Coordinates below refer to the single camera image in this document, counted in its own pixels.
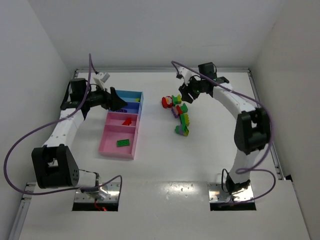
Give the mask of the green lego plate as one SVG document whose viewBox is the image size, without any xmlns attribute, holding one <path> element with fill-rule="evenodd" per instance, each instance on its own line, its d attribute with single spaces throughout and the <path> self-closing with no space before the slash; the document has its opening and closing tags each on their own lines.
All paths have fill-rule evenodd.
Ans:
<svg viewBox="0 0 320 240">
<path fill-rule="evenodd" d="M 121 139 L 121 140 L 117 140 L 116 141 L 116 146 L 118 148 L 120 147 L 127 147 L 127 146 L 130 146 L 131 142 L 129 139 Z"/>
</svg>

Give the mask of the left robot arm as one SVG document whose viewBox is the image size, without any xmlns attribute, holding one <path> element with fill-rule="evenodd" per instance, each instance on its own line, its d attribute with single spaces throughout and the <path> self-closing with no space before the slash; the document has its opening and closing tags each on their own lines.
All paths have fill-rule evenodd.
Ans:
<svg viewBox="0 0 320 240">
<path fill-rule="evenodd" d="M 108 111 L 120 110 L 127 103 L 116 89 L 97 86 L 92 90 L 85 78 L 74 78 L 68 85 L 60 105 L 59 122 L 49 139 L 31 153 L 37 184 L 41 189 L 75 187 L 80 170 L 71 152 L 77 130 L 91 108 L 101 106 Z"/>
</svg>

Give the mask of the red lego brick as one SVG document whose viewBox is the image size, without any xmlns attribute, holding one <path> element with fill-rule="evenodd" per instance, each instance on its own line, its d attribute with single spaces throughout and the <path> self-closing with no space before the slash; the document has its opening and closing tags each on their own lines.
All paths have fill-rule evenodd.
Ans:
<svg viewBox="0 0 320 240">
<path fill-rule="evenodd" d="M 128 117 L 123 123 L 122 125 L 124 126 L 130 126 L 132 124 L 132 119 L 130 117 Z"/>
</svg>

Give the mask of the red flower lego piece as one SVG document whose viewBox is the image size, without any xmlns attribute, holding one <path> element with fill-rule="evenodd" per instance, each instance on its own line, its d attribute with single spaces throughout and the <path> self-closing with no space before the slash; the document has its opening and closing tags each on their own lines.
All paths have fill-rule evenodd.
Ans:
<svg viewBox="0 0 320 240">
<path fill-rule="evenodd" d="M 165 109 L 172 108 L 173 107 L 172 97 L 171 96 L 162 97 L 161 104 L 162 104 L 162 107 Z"/>
</svg>

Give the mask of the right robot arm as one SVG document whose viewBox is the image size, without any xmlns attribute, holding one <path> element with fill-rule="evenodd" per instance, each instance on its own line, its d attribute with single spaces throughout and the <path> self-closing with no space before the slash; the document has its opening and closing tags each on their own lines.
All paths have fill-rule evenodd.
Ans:
<svg viewBox="0 0 320 240">
<path fill-rule="evenodd" d="M 223 189 L 232 194 L 247 188 L 256 157 L 271 139 L 267 111 L 253 106 L 247 97 L 236 93 L 226 77 L 218 77 L 212 62 L 200 64 L 198 72 L 184 66 L 177 67 L 176 71 L 177 79 L 183 80 L 179 91 L 184 102 L 192 103 L 200 94 L 206 93 L 220 102 L 236 120 L 233 138 L 237 152 L 231 170 L 223 179 Z"/>
</svg>

